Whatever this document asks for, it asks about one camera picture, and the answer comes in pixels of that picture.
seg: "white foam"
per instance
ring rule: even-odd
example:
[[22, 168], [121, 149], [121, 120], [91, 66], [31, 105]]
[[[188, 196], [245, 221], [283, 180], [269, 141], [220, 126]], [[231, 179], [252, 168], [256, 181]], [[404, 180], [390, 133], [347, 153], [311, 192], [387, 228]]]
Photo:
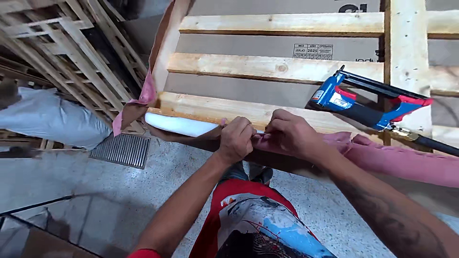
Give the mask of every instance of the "white foam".
[[214, 123], [168, 117], [148, 112], [145, 114], [145, 122], [158, 129], [192, 137], [198, 137], [218, 126]]

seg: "printed graphic shirt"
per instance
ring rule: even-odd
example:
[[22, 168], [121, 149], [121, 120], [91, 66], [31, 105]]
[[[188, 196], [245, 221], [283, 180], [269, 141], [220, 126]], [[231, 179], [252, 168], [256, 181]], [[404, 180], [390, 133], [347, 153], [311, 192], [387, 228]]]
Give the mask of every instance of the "printed graphic shirt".
[[[292, 204], [260, 183], [230, 179], [213, 192], [191, 258], [335, 258], [301, 222]], [[160, 258], [142, 249], [129, 258]]]

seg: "white bag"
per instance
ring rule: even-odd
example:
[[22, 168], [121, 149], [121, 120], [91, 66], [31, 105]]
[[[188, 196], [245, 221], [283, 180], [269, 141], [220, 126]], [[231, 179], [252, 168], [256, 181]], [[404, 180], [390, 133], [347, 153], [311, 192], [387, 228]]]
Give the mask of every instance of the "white bag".
[[19, 87], [22, 99], [0, 110], [0, 128], [88, 150], [112, 132], [91, 111], [54, 95], [56, 92]]

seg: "metal grate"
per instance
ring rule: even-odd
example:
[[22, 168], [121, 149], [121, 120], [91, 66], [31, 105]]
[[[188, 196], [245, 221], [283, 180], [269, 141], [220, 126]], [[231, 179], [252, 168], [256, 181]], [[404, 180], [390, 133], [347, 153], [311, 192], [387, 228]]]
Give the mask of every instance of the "metal grate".
[[91, 150], [89, 157], [144, 169], [149, 146], [150, 138], [147, 137], [125, 134], [113, 137], [111, 134]]

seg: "pneumatic staple gun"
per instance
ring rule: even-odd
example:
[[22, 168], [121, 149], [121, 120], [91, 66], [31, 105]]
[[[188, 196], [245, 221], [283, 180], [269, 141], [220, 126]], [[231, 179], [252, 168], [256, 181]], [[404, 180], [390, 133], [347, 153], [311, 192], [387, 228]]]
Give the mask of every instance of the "pneumatic staple gun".
[[[349, 73], [343, 69], [344, 66], [322, 84], [309, 101], [310, 106], [338, 113], [378, 131], [387, 130], [394, 138], [409, 140], [459, 157], [458, 148], [410, 132], [394, 124], [394, 122], [400, 122], [405, 115], [414, 110], [432, 104], [433, 99]], [[340, 87], [341, 83], [383, 96], [390, 100], [393, 108], [388, 112], [382, 112], [362, 105], [356, 101], [357, 94], [343, 90]]]

